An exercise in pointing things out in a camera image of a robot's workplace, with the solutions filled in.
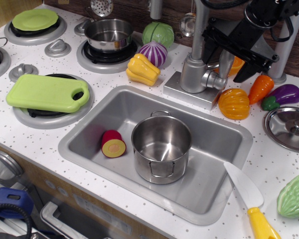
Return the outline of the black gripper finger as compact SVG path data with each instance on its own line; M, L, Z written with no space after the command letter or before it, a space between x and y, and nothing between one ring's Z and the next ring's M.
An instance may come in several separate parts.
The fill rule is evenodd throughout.
M219 62L220 55L223 48L214 43L205 43L204 50L202 53L203 62L208 64L213 64Z
M235 83L242 83L256 73L260 73L263 70L264 63L262 62L245 62L242 68L239 70L234 78Z

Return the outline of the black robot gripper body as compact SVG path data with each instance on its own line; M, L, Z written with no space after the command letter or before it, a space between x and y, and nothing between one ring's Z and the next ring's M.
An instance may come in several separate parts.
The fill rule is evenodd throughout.
M267 72L280 58L265 41L263 34L263 29L246 19L229 21L212 17L202 36L205 43L217 44L244 62L264 63L261 72Z

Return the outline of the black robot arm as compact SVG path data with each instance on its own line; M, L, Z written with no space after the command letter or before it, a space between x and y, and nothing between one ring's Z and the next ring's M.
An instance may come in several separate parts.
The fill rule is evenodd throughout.
M291 17L299 14L299 0L236 0L228 3L204 0L202 3L216 10L246 4L244 17L240 21L211 17L202 34L205 41L202 60L205 64L211 61L218 48L245 62L234 78L236 83L242 83L256 73L267 73L271 65L279 61L279 55L267 44L263 34L283 20L289 36L278 38L272 32L271 37L276 42L288 41L294 33Z

